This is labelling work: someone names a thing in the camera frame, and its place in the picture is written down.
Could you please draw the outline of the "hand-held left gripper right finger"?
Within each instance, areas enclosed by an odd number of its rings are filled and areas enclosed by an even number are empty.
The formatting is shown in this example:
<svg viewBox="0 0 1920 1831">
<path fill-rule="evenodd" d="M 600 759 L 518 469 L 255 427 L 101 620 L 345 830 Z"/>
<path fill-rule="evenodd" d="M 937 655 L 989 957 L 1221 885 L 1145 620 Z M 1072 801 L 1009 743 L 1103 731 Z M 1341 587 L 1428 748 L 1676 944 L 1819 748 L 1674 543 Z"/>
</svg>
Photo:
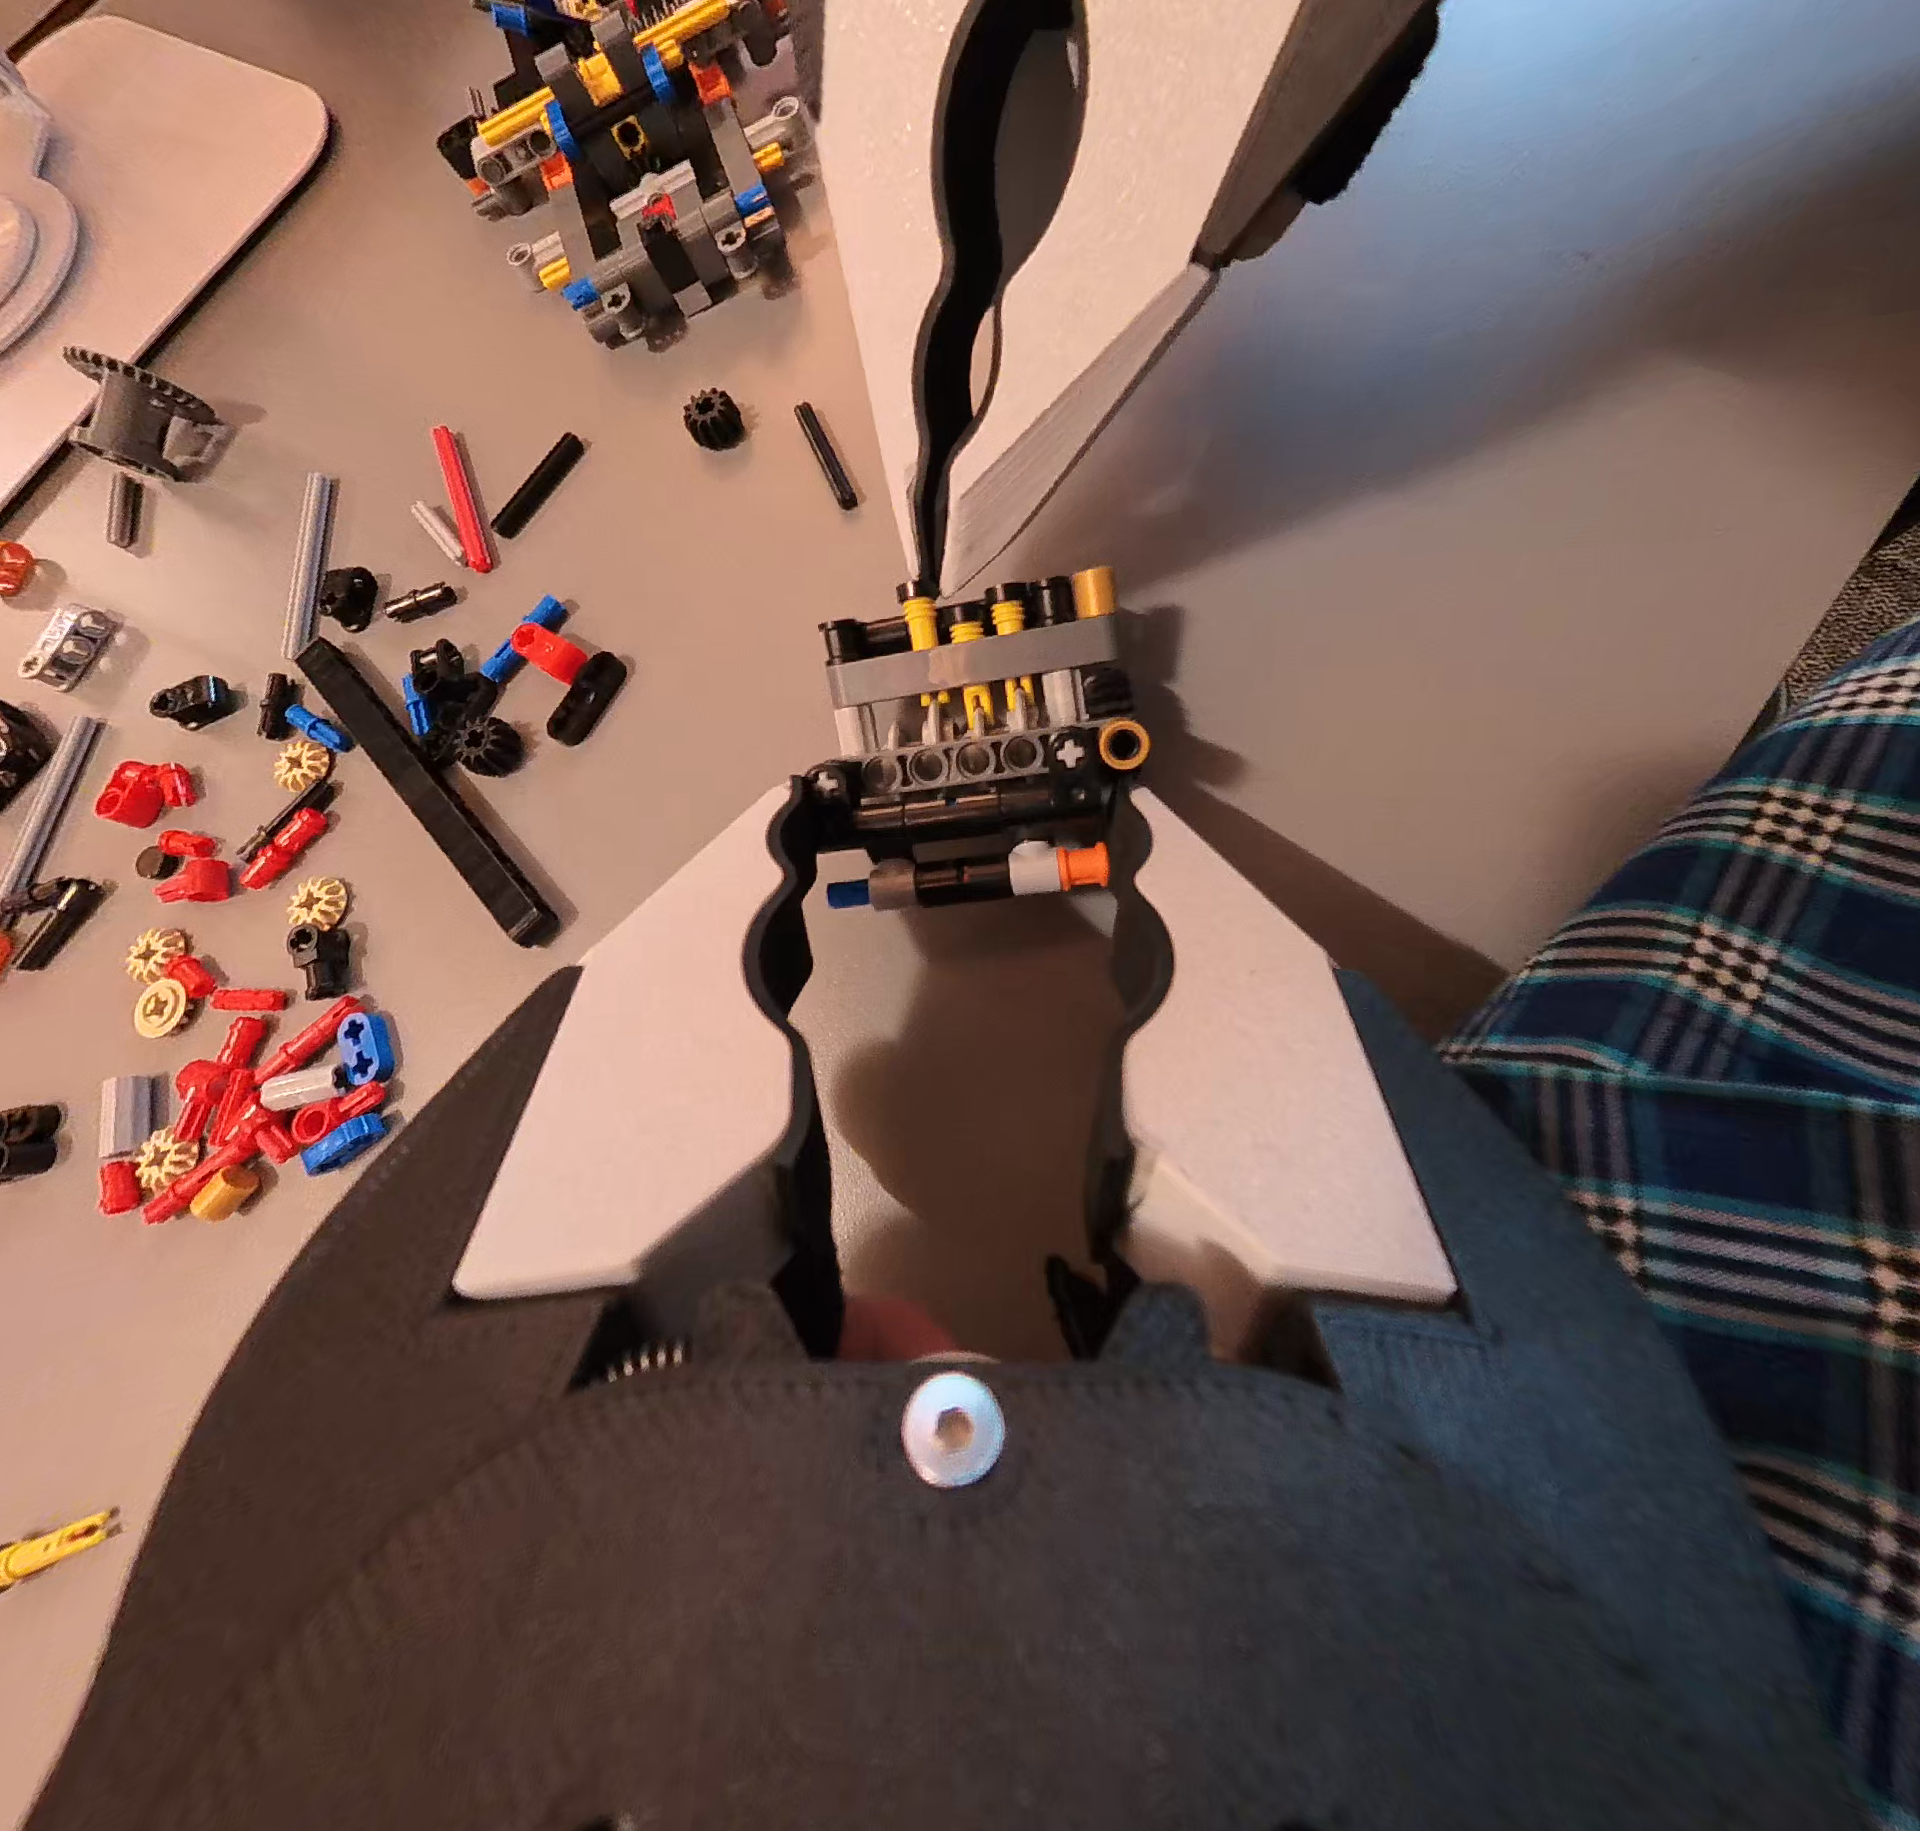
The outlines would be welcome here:
<svg viewBox="0 0 1920 1831">
<path fill-rule="evenodd" d="M 1112 854 L 1117 1257 L 1199 1296 L 1215 1359 L 1252 1359 L 1300 1296 L 1447 1307 L 1454 1268 L 1329 955 L 1147 788 Z"/>
</svg>

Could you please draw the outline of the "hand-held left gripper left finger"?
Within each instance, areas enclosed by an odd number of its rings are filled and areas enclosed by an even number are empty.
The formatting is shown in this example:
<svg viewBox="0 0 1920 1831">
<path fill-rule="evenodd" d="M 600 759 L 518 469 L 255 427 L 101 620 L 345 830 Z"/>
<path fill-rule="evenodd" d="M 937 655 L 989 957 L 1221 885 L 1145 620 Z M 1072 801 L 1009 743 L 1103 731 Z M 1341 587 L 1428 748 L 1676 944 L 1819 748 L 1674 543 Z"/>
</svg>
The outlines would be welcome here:
<svg viewBox="0 0 1920 1831">
<path fill-rule="evenodd" d="M 468 1301 L 610 1291 L 650 1336 L 768 1283 L 818 1359 L 845 1283 L 807 1041 L 807 784 L 768 793 L 582 966 L 452 1270 Z"/>
</svg>

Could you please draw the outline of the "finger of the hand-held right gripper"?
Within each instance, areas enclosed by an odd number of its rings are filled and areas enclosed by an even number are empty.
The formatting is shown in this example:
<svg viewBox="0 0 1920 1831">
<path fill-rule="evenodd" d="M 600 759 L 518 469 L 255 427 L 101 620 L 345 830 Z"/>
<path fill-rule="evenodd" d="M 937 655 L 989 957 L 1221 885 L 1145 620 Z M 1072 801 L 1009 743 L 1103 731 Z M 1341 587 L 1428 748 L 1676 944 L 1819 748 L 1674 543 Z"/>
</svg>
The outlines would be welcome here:
<svg viewBox="0 0 1920 1831">
<path fill-rule="evenodd" d="M 1213 296 L 1358 177 L 1439 43 L 1444 0 L 1076 0 L 1084 129 L 1005 287 L 986 415 L 937 483 L 959 593 Z"/>
<path fill-rule="evenodd" d="M 909 578 L 959 591 L 999 373 L 999 129 L 1038 0 L 824 0 L 821 162 Z"/>
</svg>

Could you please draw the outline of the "small lego engine assembly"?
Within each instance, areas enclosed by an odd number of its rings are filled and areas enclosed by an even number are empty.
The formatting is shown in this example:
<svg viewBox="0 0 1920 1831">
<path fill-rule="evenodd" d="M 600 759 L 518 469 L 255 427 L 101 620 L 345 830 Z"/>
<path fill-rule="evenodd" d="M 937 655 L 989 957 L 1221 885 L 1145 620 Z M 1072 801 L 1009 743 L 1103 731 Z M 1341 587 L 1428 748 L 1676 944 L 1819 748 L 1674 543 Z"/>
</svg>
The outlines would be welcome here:
<svg viewBox="0 0 1920 1831">
<path fill-rule="evenodd" d="M 1123 660 L 1112 567 L 824 620 L 836 754 L 809 777 L 836 914 L 1049 898 L 1112 883 L 1117 788 L 1152 732 Z"/>
</svg>

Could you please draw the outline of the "large lego chassis assembly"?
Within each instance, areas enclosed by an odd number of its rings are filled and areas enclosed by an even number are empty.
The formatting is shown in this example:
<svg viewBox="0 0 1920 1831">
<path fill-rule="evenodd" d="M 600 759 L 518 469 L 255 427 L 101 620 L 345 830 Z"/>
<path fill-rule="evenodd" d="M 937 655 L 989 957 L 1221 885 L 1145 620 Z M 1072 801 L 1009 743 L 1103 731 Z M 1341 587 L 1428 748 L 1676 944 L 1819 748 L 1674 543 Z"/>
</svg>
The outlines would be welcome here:
<svg viewBox="0 0 1920 1831">
<path fill-rule="evenodd" d="M 797 96 L 744 111 L 794 0 L 471 0 L 513 68 L 437 141 L 471 208 L 522 225 L 509 268 L 600 350 L 663 350 L 746 287 L 794 281 L 809 161 Z"/>
</svg>

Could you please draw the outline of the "pile of small lego pieces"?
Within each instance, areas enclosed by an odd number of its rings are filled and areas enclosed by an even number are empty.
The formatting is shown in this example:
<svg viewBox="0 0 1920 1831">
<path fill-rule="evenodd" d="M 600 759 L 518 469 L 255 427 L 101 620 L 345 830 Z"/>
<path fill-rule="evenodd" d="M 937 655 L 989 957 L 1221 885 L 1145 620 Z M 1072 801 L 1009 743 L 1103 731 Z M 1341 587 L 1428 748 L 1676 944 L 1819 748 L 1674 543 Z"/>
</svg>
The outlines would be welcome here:
<svg viewBox="0 0 1920 1831">
<path fill-rule="evenodd" d="M 345 927 L 348 906 L 348 883 L 299 880 L 286 930 Z M 159 1043 L 201 1020 L 218 1020 L 221 1041 L 178 1074 L 110 1074 L 101 1086 L 101 1217 L 221 1222 L 255 1202 L 268 1173 L 345 1171 L 389 1136 L 395 1025 L 363 997 L 315 1005 L 315 1018 L 271 1047 L 293 995 L 230 983 L 185 932 L 138 936 L 123 970 L 138 986 L 132 1025 L 144 1041 Z"/>
</svg>

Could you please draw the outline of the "black lego axle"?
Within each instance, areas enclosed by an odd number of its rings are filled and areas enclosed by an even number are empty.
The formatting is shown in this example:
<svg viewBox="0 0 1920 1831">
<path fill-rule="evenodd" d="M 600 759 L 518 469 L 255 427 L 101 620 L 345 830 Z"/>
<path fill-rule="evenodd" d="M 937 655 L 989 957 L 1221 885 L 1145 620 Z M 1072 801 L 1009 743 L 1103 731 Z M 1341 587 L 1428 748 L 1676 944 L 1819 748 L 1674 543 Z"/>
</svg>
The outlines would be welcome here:
<svg viewBox="0 0 1920 1831">
<path fill-rule="evenodd" d="M 563 430 L 494 515 L 494 535 L 506 540 L 518 537 L 555 498 L 563 479 L 582 467 L 584 454 L 587 439 Z"/>
<path fill-rule="evenodd" d="M 854 513 L 862 504 L 862 492 L 859 492 L 831 435 L 828 435 L 828 424 L 821 420 L 821 415 L 809 401 L 794 403 L 794 417 L 809 442 L 809 454 L 828 487 L 831 503 L 840 513 Z"/>
</svg>

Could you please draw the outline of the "long black lego beam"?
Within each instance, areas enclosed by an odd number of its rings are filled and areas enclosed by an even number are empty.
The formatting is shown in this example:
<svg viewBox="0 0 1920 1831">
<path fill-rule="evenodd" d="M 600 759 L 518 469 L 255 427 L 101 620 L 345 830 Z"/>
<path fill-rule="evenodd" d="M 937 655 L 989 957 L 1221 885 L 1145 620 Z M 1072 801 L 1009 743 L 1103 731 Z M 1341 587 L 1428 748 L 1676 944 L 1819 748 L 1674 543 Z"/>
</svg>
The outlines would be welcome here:
<svg viewBox="0 0 1920 1831">
<path fill-rule="evenodd" d="M 298 668 L 329 708 L 329 721 L 370 755 L 385 784 L 399 793 L 404 813 L 481 898 L 494 927 L 522 948 L 547 944 L 560 932 L 555 906 L 462 794 L 437 777 L 408 726 L 389 710 L 385 698 L 363 679 L 351 659 L 339 645 L 314 639 L 299 650 Z"/>
</svg>

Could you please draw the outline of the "red lego axle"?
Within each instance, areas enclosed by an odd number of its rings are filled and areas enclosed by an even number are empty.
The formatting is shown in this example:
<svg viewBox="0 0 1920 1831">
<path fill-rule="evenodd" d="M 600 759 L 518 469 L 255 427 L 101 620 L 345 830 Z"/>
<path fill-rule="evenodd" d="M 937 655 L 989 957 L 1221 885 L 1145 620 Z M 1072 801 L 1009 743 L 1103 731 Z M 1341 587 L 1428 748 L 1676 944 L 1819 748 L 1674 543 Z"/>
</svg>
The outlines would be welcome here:
<svg viewBox="0 0 1920 1831">
<path fill-rule="evenodd" d="M 497 571 L 494 530 L 490 530 L 490 519 L 481 504 L 481 497 L 477 497 L 477 487 L 471 475 L 468 448 L 452 435 L 452 427 L 431 427 L 431 442 L 437 454 L 437 467 L 444 473 L 446 513 L 450 513 L 450 521 L 457 530 L 462 565 L 468 565 L 468 571 L 494 573 Z"/>
</svg>

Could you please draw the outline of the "red angled lego connector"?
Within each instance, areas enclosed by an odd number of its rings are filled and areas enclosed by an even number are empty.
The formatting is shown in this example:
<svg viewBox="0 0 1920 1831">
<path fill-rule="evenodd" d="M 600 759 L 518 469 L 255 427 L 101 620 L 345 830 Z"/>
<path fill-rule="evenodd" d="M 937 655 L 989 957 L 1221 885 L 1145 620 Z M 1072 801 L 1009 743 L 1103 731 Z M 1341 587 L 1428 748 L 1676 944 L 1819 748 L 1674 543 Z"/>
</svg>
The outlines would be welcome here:
<svg viewBox="0 0 1920 1831">
<path fill-rule="evenodd" d="M 188 765 L 129 759 L 110 768 L 92 813 L 110 823 L 151 830 L 167 814 L 194 804 L 198 804 L 198 783 Z"/>
</svg>

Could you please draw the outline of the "long grey lego axle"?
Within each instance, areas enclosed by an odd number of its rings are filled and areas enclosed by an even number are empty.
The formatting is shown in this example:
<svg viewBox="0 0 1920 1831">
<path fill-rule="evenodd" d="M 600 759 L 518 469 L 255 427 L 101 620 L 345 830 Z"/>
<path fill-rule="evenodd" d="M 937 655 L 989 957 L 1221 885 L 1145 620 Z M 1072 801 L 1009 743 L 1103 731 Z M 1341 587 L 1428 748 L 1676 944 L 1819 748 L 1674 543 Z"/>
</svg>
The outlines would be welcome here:
<svg viewBox="0 0 1920 1831">
<path fill-rule="evenodd" d="M 4 906 L 32 885 L 105 726 L 109 721 L 94 715 L 76 716 L 54 748 L 54 759 L 41 768 L 28 821 L 16 833 L 15 854 L 4 865 Z"/>
<path fill-rule="evenodd" d="M 284 660 L 293 664 L 315 639 L 321 591 L 329 559 L 333 510 L 339 483 L 329 473 L 311 473 L 299 498 L 293 583 L 284 611 Z"/>
</svg>

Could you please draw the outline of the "yellow lego pin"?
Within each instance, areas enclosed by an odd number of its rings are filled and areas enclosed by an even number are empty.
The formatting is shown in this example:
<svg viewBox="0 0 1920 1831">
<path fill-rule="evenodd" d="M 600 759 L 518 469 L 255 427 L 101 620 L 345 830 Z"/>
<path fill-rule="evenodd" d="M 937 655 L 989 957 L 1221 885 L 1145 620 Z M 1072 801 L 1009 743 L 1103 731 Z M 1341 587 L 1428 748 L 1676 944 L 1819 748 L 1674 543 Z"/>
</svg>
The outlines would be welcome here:
<svg viewBox="0 0 1920 1831">
<path fill-rule="evenodd" d="M 24 1537 L 7 1537 L 0 1549 L 4 1593 L 11 1593 L 15 1588 L 71 1562 L 71 1559 L 94 1552 L 97 1546 L 105 1546 L 117 1533 L 120 1533 L 120 1513 L 101 1508 L 101 1513 L 92 1513 L 92 1515 L 70 1522 L 70 1524 L 56 1524 L 56 1529 L 32 1533 Z"/>
</svg>

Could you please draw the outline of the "light grey lego liftarm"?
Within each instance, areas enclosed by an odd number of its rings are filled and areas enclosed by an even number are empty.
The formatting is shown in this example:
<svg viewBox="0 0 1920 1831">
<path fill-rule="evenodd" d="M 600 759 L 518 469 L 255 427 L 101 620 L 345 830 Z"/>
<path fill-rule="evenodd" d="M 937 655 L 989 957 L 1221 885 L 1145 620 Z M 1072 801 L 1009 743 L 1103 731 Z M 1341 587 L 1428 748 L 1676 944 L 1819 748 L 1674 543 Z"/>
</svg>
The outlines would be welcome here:
<svg viewBox="0 0 1920 1831">
<path fill-rule="evenodd" d="M 120 633 L 120 615 L 70 602 L 59 607 L 16 664 L 24 683 L 76 691 Z"/>
</svg>

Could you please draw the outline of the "blue plaid shirt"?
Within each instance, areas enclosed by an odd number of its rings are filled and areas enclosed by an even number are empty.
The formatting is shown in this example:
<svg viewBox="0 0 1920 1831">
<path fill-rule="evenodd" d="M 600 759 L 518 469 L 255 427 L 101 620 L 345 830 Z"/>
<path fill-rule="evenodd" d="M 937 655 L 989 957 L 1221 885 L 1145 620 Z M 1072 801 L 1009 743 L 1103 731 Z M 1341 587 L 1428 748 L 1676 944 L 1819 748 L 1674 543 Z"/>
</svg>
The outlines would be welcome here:
<svg viewBox="0 0 1920 1831">
<path fill-rule="evenodd" d="M 1918 1829 L 1918 621 L 1747 741 L 1441 1057 L 1664 1321 L 1842 1764 Z"/>
</svg>

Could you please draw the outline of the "grey stand base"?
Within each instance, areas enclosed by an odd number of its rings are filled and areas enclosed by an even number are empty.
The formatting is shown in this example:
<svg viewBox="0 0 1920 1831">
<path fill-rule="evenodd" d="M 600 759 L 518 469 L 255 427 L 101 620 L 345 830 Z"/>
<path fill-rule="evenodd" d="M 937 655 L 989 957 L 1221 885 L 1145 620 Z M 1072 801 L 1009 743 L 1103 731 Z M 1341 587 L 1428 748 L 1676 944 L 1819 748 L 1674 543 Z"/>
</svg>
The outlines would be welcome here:
<svg viewBox="0 0 1920 1831">
<path fill-rule="evenodd" d="M 80 253 L 50 312 L 4 352 L 4 503 L 94 394 L 61 350 L 146 360 L 329 133 L 321 91 L 117 18 L 64 27 L 19 75 L 56 122 L 43 174 L 80 211 Z"/>
</svg>

